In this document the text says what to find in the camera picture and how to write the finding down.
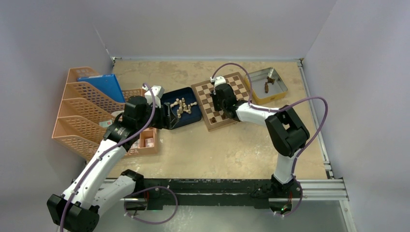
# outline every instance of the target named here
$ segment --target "blue tray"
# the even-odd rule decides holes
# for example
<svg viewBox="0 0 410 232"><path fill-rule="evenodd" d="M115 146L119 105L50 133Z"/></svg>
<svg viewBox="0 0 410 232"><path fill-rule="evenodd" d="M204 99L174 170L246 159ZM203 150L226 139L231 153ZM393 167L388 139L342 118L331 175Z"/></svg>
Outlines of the blue tray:
<svg viewBox="0 0 410 232"><path fill-rule="evenodd" d="M169 102L170 104L175 102L175 99L182 99L185 98L185 103L193 103L198 102L195 98L192 88L186 87L174 90L169 93L164 93L161 97L161 102L166 103ZM179 105L172 107L172 112L176 115L176 110L178 109ZM183 113L182 117L179 121L175 124L173 129L186 126L188 124L200 121L202 118L201 110L199 109L199 105L193 105L191 108L191 114Z"/></svg>

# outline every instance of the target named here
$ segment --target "beige table surface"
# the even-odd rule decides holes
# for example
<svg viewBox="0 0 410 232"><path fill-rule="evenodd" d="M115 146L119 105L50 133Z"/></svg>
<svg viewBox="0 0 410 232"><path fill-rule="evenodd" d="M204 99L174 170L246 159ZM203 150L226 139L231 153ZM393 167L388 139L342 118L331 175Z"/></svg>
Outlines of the beige table surface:
<svg viewBox="0 0 410 232"><path fill-rule="evenodd" d="M132 61L117 60L113 69L121 89L140 88L143 82L165 88L165 92L189 87L209 79L219 61ZM306 97L302 77L295 62L239 62L248 72L274 67L288 87L284 99L265 104L282 107ZM222 68L218 74L240 71L236 66ZM315 131L310 107L295 107L310 135ZM126 169L147 178L271 178L278 153L265 127L239 122L208 132L203 119L175 129L159 130L160 151L156 155L124 158L109 177ZM295 174L298 179L327 179L319 142L314 141L301 155Z"/></svg>

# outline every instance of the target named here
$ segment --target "blue folder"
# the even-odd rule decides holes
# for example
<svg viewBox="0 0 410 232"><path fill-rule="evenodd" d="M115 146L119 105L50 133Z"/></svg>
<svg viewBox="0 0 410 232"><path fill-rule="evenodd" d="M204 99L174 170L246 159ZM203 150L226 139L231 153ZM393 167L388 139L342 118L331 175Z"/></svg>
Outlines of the blue folder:
<svg viewBox="0 0 410 232"><path fill-rule="evenodd" d="M116 102L125 103L115 74L80 77L77 81L88 82Z"/></svg>

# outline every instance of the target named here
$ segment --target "chessboard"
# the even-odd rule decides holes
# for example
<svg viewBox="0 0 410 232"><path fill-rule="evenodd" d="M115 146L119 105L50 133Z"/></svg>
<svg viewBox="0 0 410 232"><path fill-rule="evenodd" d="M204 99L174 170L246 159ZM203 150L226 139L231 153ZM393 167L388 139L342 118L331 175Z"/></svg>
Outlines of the chessboard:
<svg viewBox="0 0 410 232"><path fill-rule="evenodd" d="M240 73L232 73L224 76L226 83L232 86L236 98L238 100L248 100L249 99L249 89L245 85L245 82ZM229 119L223 111L215 111L214 104L212 102L211 92L214 91L214 86L209 80L199 82L197 84L191 85L193 93L198 100L199 108L201 109L202 116L204 116L204 121L208 131L212 131L223 126L227 126L237 121Z"/></svg>

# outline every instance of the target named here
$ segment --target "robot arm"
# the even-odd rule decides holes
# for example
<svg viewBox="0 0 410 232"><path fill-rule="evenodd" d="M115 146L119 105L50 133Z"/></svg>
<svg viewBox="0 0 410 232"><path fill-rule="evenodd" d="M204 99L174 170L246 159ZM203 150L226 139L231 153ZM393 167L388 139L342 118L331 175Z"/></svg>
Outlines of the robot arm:
<svg viewBox="0 0 410 232"><path fill-rule="evenodd" d="M293 180L294 159L310 137L309 131L295 110L291 108L275 113L279 108L270 109L263 106L258 106L258 108L269 110L256 110L251 108L247 101L236 99L234 90L226 83L223 76L211 79L211 83L214 84L211 97L215 110L222 110L228 118L236 121L251 122L267 127L272 143L279 153L272 179L279 185L290 183Z"/></svg>
<svg viewBox="0 0 410 232"><path fill-rule="evenodd" d="M134 96L126 102L124 112L119 114L113 124L107 128L97 152L78 176L77 180L85 177L81 187L74 192L77 185L74 181L62 195L53 194L48 199L47 207L55 224L60 224L63 208L72 193L75 195L70 202L64 228L72 232L86 232L94 230L100 216L107 209L143 185L142 175L125 171L109 187L99 191L115 164L125 156L139 136L110 150L102 159L99 157L102 152L131 137L146 124L152 111L152 101L156 102L156 110L149 127L172 129L178 122L169 103L161 104L160 97L164 92L162 87L153 86L152 90L154 96L147 92L145 97Z"/></svg>

